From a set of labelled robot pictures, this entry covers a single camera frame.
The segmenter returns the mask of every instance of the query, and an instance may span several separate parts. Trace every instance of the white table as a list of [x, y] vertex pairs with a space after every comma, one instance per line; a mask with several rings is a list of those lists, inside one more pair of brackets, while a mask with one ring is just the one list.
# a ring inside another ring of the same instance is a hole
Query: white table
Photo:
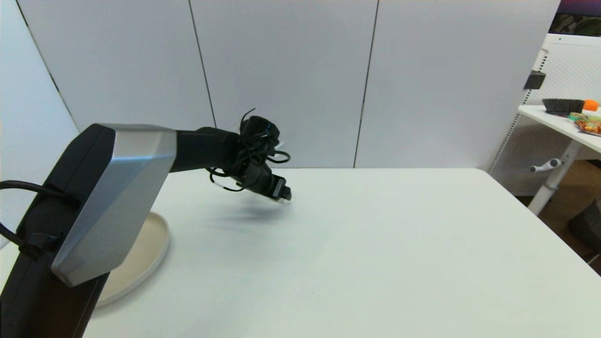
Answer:
[[599, 337], [601, 278], [483, 171], [276, 172], [290, 204], [170, 174], [166, 260], [85, 337]]
[[563, 165], [553, 170], [549, 178], [547, 178], [547, 181], [545, 181], [545, 184], [540, 187], [534, 196], [534, 199], [528, 205], [528, 209], [538, 215], [558, 189], [558, 185], [570, 169], [570, 166], [574, 163], [574, 160], [583, 145], [601, 153], [601, 137], [579, 132], [578, 128], [571, 120], [565, 117], [547, 114], [545, 112], [545, 106], [520, 106], [518, 111], [572, 139], [561, 157]]

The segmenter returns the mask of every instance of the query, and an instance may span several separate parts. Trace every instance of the brown floor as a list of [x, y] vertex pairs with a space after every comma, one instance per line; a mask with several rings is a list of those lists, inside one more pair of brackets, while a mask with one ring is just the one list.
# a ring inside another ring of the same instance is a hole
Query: brown floor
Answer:
[[[540, 213], [540, 219], [551, 228], [578, 255], [591, 253], [567, 228], [567, 223], [589, 206], [601, 194], [601, 169], [587, 161], [576, 161], [561, 181], [560, 189]], [[527, 205], [531, 197], [518, 197]], [[601, 258], [591, 267], [601, 275]]]

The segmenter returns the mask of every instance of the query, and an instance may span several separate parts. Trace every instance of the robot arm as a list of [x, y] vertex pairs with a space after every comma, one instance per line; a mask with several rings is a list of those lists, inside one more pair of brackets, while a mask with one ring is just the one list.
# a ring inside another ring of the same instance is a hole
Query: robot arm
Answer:
[[[0, 336], [81, 337], [111, 270], [131, 249], [169, 172], [206, 168], [240, 189], [291, 199], [266, 161], [279, 131], [253, 116], [240, 134], [94, 124], [66, 148], [16, 231], [0, 296]], [[270, 156], [283, 154], [276, 161]]]

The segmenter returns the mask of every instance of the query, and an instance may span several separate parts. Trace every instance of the silver robot arm casing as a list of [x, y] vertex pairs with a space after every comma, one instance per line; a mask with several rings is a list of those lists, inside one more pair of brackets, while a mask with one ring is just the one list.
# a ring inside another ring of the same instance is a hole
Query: silver robot arm casing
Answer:
[[111, 160], [51, 266], [67, 286], [121, 265], [177, 154], [175, 130], [146, 124], [101, 125], [115, 131]]

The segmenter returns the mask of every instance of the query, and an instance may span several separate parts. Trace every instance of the white wall panel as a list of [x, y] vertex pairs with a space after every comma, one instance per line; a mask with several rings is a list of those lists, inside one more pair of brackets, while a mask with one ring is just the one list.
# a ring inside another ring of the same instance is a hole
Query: white wall panel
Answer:
[[79, 129], [213, 126], [187, 0], [20, 0]]
[[192, 0], [217, 127], [272, 120], [289, 167], [352, 167], [376, 0]]
[[[78, 132], [14, 0], [0, 2], [0, 31], [0, 180], [41, 184]], [[15, 230], [34, 196], [2, 190], [0, 221]]]
[[380, 0], [357, 167], [480, 167], [559, 0]]

